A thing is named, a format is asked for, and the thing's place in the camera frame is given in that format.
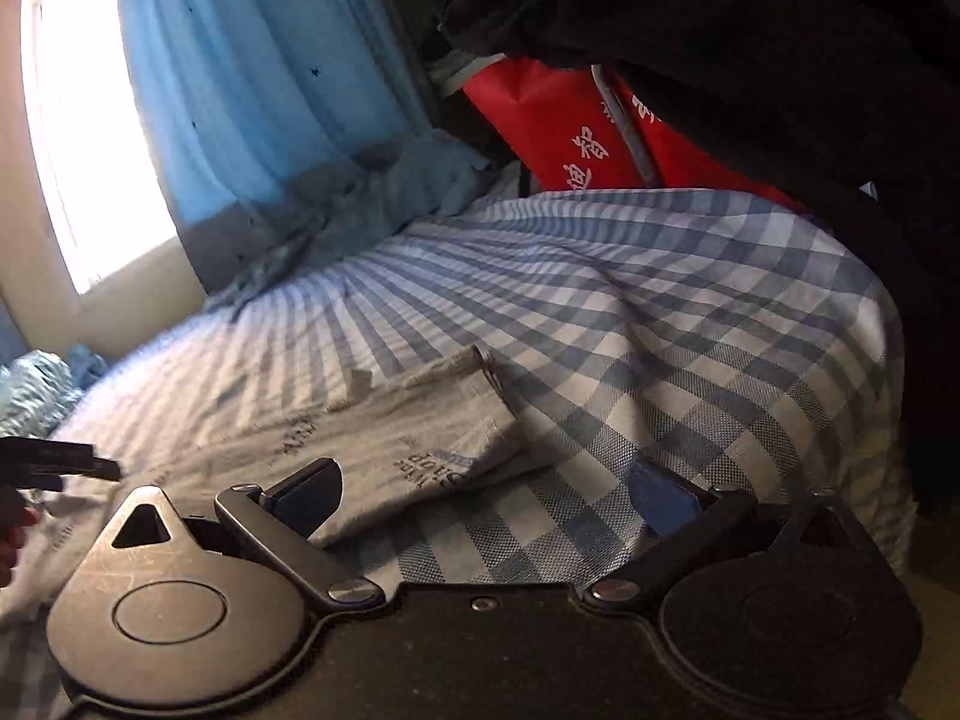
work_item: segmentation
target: beige wall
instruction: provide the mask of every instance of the beige wall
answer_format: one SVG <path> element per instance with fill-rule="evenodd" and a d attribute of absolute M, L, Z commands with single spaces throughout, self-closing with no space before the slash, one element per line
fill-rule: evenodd
<path fill-rule="evenodd" d="M 20 0 L 0 0 L 0 293 L 28 346 L 119 357 L 195 312 L 203 289 L 174 240 L 77 295 L 47 215 L 27 125 Z"/>

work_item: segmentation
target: bright window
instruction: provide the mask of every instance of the bright window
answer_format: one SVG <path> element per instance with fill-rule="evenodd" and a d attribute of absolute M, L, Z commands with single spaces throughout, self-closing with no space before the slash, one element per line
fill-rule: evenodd
<path fill-rule="evenodd" d="M 133 103 L 117 0 L 23 0 L 21 19 L 40 183 L 85 293 L 176 230 Z"/>

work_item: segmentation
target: black jacket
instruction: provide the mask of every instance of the black jacket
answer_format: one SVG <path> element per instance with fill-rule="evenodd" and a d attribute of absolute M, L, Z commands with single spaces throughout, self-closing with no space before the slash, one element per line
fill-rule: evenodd
<path fill-rule="evenodd" d="M 901 310 L 915 489 L 929 504 L 960 481 L 930 456 L 960 402 L 960 23 L 943 0 L 443 0 L 440 21 L 479 55 L 612 67 L 700 148 L 808 205 Z"/>

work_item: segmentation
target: blue and white checkered fabric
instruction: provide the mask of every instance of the blue and white checkered fabric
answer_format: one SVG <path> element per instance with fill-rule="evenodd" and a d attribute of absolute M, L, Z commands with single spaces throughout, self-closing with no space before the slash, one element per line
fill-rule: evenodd
<path fill-rule="evenodd" d="M 161 336 L 58 437 L 126 467 L 119 502 L 162 482 L 171 456 L 343 394 L 348 368 L 376 382 L 471 343 L 501 363 L 531 451 L 556 464 L 335 548 L 387 588 L 582 584 L 615 569 L 642 542 L 625 487 L 642 453 L 764 500 L 830 485 L 894 565 L 904 558 L 896 309 L 827 233 L 748 194 L 542 194 L 418 221 L 264 295 L 237 324 L 224 311 Z M 0 709 L 47 716 L 42 631 L 7 640 Z"/>

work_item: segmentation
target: red bag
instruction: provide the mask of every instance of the red bag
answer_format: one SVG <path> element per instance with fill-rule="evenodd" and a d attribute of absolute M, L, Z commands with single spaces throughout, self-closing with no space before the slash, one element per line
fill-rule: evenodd
<path fill-rule="evenodd" d="M 669 188 L 750 191 L 802 210 L 768 184 L 721 165 L 661 122 L 623 81 L 613 84 Z M 551 70 L 534 59 L 503 59 L 464 84 L 545 190 L 635 189 L 643 179 L 589 71 Z"/>

